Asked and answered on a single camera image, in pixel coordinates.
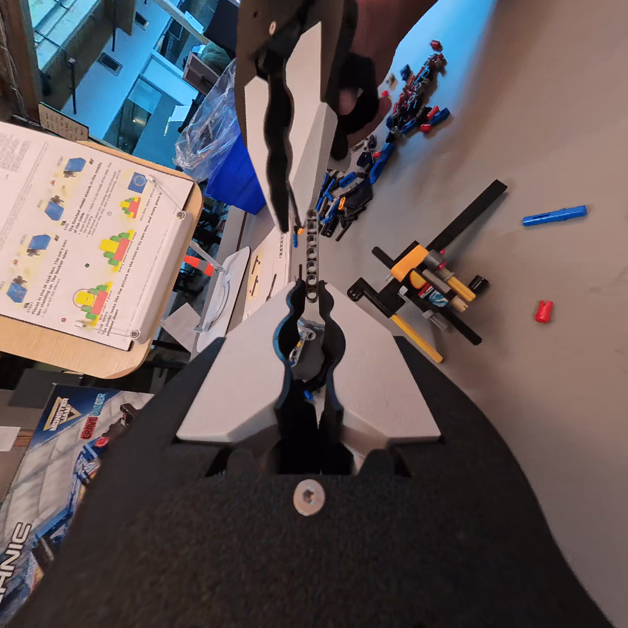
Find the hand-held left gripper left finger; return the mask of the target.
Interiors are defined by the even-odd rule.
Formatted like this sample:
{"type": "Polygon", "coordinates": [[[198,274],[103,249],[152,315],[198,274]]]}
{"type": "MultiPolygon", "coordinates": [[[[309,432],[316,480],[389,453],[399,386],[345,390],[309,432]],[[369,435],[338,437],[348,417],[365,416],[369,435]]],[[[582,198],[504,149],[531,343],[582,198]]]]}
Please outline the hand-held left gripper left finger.
{"type": "Polygon", "coordinates": [[[185,442],[314,446],[315,408],[293,377],[291,353],[305,282],[288,283],[222,339],[216,359],[178,428],[185,442]]]}

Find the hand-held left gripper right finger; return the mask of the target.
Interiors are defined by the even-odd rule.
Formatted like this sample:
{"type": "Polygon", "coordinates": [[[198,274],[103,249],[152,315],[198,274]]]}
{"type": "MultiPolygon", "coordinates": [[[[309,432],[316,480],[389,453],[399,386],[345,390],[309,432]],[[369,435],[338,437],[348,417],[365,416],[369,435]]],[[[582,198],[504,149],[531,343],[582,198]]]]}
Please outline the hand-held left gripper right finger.
{"type": "Polygon", "coordinates": [[[441,436],[396,339],[332,285],[319,284],[325,322],[325,403],[330,444],[414,444],[441,436]]]}

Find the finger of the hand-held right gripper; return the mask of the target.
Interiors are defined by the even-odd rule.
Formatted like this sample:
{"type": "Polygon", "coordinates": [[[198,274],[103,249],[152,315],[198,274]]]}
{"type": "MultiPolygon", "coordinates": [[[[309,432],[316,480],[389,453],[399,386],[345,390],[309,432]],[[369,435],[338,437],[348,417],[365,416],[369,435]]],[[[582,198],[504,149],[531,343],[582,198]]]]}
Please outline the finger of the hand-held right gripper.
{"type": "Polygon", "coordinates": [[[336,114],[320,95],[322,35],[320,22],[308,29],[286,66],[287,88],[293,101],[288,136],[292,152],[289,183],[298,216],[306,216],[318,199],[337,124],[336,114]]]}
{"type": "Polygon", "coordinates": [[[281,233],[294,223],[294,194],[289,182],[293,150],[289,134],[294,98],[288,86],[292,50],[264,49],[253,77],[244,86],[246,140],[255,174],[275,226],[281,233]]]}

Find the dark grey holed lego beam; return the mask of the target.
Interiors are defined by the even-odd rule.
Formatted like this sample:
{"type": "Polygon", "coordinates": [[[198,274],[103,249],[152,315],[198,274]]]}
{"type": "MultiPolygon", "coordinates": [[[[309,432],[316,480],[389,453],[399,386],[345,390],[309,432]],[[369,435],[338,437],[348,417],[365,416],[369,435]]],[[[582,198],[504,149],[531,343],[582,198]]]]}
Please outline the dark grey holed lego beam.
{"type": "Polygon", "coordinates": [[[305,287],[306,300],[310,304],[318,302],[319,271],[319,220],[316,207],[310,208],[305,225],[305,287]]]}

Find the black lego assembly orange part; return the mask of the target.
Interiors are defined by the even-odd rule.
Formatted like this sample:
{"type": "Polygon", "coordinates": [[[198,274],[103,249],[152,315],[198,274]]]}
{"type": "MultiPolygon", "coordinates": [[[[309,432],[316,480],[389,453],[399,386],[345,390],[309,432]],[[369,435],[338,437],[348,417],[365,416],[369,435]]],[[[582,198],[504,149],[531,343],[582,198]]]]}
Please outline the black lego assembly orange part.
{"type": "Polygon", "coordinates": [[[445,252],[506,191],[505,183],[494,180],[428,246],[414,241],[396,258],[387,255],[380,247],[374,247],[372,254],[389,271],[388,281],[381,290],[376,290],[364,278],[359,278],[347,290],[349,299],[358,302],[365,298],[438,364],[444,360],[443,356],[399,315],[405,304],[413,304],[438,328],[448,330],[452,327],[473,346],[479,346],[482,338],[467,326],[460,314],[467,311],[477,292],[488,283],[480,277],[475,283],[478,288],[465,285],[447,268],[445,252]]]}

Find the light grey small lego piece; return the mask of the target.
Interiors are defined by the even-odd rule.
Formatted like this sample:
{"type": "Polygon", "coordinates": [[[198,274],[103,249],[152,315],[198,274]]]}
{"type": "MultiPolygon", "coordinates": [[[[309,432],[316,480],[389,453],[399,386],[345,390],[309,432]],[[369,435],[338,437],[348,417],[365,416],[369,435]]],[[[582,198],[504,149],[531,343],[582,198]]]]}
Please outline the light grey small lego piece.
{"type": "Polygon", "coordinates": [[[294,348],[291,350],[288,358],[289,365],[291,367],[295,367],[298,364],[305,343],[315,340],[316,337],[317,334],[313,329],[307,327],[300,328],[299,339],[294,348]]]}

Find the pile of black blue lego pieces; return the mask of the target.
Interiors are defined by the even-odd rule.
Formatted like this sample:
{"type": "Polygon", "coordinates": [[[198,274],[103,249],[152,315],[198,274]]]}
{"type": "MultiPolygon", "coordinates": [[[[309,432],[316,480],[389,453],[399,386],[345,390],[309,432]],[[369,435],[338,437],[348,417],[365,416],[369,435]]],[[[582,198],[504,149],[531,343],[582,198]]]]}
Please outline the pile of black blue lego pieces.
{"type": "Polygon", "coordinates": [[[362,152],[356,154],[357,160],[350,169],[329,169],[323,177],[315,208],[322,237],[331,238],[340,229],[335,238],[339,241],[357,222],[373,200],[374,184],[383,174],[396,142],[393,139],[376,151],[375,139],[370,137],[359,147],[362,152]]]}

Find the blue lego axle connector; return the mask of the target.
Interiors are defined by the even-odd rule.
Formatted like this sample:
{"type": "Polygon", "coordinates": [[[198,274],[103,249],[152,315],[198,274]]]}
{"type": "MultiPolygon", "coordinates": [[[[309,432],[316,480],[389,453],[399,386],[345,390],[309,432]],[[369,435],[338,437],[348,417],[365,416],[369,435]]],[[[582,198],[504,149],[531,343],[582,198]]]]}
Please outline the blue lego axle connector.
{"type": "Polygon", "coordinates": [[[562,208],[560,210],[545,212],[542,214],[525,216],[522,218],[522,226],[533,227],[533,226],[543,225],[543,224],[566,222],[568,220],[584,218],[587,215],[588,215],[588,208],[586,205],[570,207],[570,208],[562,208]]]}

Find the person's right hand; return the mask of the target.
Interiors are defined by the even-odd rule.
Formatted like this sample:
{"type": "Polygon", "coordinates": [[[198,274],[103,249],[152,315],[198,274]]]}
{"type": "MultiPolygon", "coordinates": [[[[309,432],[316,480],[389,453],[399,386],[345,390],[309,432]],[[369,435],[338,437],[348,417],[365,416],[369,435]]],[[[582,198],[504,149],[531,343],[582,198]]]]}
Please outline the person's right hand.
{"type": "MultiPolygon", "coordinates": [[[[375,84],[379,88],[386,79],[397,47],[414,25],[437,1],[356,1],[357,30],[351,52],[370,58],[374,63],[375,84]]],[[[349,114],[357,102],[357,91],[353,88],[340,92],[341,114],[349,114]]],[[[385,120],[392,106],[391,99],[379,99],[377,114],[365,126],[353,133],[349,139],[356,145],[385,120]]]]}

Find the blue plastic bin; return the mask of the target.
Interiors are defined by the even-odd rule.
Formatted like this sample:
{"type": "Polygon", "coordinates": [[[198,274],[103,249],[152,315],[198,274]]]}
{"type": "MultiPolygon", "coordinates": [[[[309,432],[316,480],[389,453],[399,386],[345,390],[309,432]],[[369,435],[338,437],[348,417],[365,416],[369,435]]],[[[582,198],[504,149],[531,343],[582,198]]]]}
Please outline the blue plastic bin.
{"type": "Polygon", "coordinates": [[[240,133],[209,162],[205,196],[255,216],[265,206],[261,185],[240,133]]]}

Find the clear plastic bag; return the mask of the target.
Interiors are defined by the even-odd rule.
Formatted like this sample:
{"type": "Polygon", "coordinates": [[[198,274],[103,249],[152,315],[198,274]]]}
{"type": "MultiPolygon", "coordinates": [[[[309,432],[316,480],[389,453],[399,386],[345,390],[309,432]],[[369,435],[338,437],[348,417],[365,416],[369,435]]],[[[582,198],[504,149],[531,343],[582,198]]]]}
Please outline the clear plastic bag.
{"type": "Polygon", "coordinates": [[[174,163],[197,183],[211,180],[240,138],[235,105],[236,60],[204,98],[175,143],[174,163]]]}

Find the white plastic stand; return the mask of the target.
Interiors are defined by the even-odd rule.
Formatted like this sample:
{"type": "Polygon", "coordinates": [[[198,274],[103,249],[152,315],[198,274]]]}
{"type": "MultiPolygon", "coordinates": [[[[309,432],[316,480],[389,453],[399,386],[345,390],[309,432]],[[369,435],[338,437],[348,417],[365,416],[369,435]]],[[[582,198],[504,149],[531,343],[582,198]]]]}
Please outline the white plastic stand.
{"type": "Polygon", "coordinates": [[[203,352],[213,341],[226,336],[245,277],[251,254],[250,247],[228,256],[215,271],[216,285],[197,328],[194,352],[203,352]]]}

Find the small black and blue pins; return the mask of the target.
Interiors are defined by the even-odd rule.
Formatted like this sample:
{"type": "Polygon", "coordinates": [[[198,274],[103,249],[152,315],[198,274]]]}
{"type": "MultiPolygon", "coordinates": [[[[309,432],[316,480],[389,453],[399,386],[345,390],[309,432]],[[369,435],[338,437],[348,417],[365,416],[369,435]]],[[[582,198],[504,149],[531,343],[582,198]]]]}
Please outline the small black and blue pins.
{"type": "Polygon", "coordinates": [[[441,41],[432,40],[429,45],[431,53],[419,70],[414,71],[408,64],[400,70],[399,92],[386,119],[387,143],[415,132],[427,136],[450,116],[446,107],[430,104],[439,78],[446,74],[448,62],[441,41]]]}

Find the white printed paper sheet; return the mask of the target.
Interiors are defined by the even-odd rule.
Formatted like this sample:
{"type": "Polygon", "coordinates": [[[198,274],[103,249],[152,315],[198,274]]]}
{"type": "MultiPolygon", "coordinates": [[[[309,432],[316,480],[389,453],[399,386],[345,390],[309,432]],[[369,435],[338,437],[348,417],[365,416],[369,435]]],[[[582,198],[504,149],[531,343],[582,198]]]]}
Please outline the white printed paper sheet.
{"type": "Polygon", "coordinates": [[[247,273],[243,320],[290,282],[292,252],[293,237],[276,227],[253,251],[247,273]]]}

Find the orange striped object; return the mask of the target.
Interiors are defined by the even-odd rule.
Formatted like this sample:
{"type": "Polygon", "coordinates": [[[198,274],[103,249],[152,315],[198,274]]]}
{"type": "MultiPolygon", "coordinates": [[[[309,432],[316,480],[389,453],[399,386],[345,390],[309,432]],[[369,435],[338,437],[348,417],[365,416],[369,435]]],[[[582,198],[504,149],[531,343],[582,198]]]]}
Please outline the orange striped object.
{"type": "Polygon", "coordinates": [[[185,264],[192,266],[193,269],[200,271],[202,274],[210,278],[213,276],[215,267],[218,264],[216,260],[209,255],[201,257],[185,255],[183,261],[185,264]]]}

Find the blue toy truck box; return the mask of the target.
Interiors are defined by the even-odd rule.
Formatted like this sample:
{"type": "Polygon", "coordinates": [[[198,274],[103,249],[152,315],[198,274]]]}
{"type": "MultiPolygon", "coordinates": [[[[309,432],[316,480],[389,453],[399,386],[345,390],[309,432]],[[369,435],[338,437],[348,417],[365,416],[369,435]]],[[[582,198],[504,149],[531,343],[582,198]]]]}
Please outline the blue toy truck box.
{"type": "Polygon", "coordinates": [[[105,452],[153,397],[56,384],[1,506],[1,626],[50,570],[105,452]]]}

